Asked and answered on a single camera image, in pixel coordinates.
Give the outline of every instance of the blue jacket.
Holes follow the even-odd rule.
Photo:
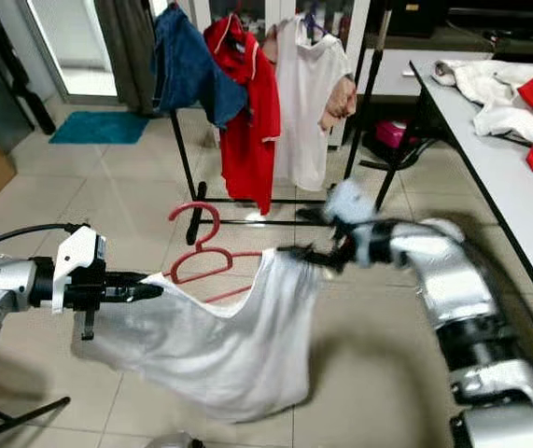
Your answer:
[[[199,101],[208,120],[224,128],[246,105],[245,88],[218,67],[202,35],[180,7],[166,8],[155,28],[154,107],[169,111]]]

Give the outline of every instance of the white cloth on table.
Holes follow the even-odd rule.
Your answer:
[[[432,77],[444,86],[456,86],[468,100],[484,106],[473,119],[478,135],[516,132],[533,142],[533,109],[517,91],[533,78],[533,65],[437,61]]]
[[[81,341],[76,314],[72,351],[113,369],[137,371],[230,422],[257,419],[303,400],[320,270],[268,249],[245,298],[233,305],[195,300],[161,273],[145,283],[159,298],[106,303],[93,341]]]
[[[281,104],[281,136],[274,176],[318,191],[326,175],[328,133],[318,122],[339,79],[352,72],[341,40],[325,35],[312,45],[302,16],[279,24],[276,81]]]

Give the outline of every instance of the blue rug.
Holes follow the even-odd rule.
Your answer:
[[[148,119],[129,112],[74,112],[52,136],[51,143],[137,143]]]

